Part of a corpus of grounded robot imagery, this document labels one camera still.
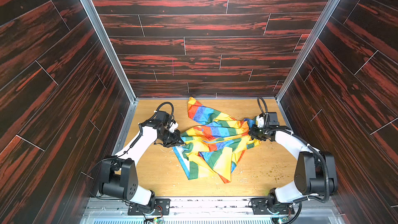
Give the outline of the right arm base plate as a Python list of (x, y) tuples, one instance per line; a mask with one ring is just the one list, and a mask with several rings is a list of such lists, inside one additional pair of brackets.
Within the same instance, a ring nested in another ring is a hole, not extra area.
[(253, 198), (249, 202), (254, 215), (293, 215), (295, 210), (289, 203), (279, 203), (268, 198)]

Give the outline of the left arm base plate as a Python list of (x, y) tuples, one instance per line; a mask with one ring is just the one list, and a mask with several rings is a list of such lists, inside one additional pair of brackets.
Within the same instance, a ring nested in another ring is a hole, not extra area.
[(149, 201), (147, 205), (130, 203), (127, 212), (128, 216), (167, 216), (170, 213), (171, 199), (155, 198)]

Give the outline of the rainbow striped hooded jacket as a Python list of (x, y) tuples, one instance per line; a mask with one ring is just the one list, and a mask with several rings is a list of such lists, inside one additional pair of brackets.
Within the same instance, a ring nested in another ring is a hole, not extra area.
[(237, 120), (191, 97), (188, 116), (198, 123), (184, 133), (173, 151), (189, 180), (219, 176), (227, 184), (246, 150), (261, 142), (249, 135), (254, 120)]

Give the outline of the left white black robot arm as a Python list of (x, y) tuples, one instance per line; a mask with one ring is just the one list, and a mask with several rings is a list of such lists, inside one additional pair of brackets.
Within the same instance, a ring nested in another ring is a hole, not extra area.
[(173, 115), (164, 111), (155, 111), (138, 127), (138, 134), (126, 147), (100, 163), (96, 182), (100, 194), (126, 201), (142, 213), (152, 214), (155, 211), (155, 193), (139, 185), (136, 165), (156, 141), (166, 148), (181, 146), (184, 142)]

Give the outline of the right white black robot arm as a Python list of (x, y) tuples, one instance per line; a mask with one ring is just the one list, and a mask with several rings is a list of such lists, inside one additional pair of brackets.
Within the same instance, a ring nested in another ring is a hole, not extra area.
[(264, 203), (271, 214), (293, 213), (294, 204), (314, 200), (320, 203), (329, 201), (337, 191), (337, 173), (334, 156), (313, 147), (287, 126), (280, 126), (276, 113), (262, 113), (250, 126), (249, 135), (259, 141), (269, 140), (283, 146), (296, 159), (293, 181), (283, 187), (270, 190)]

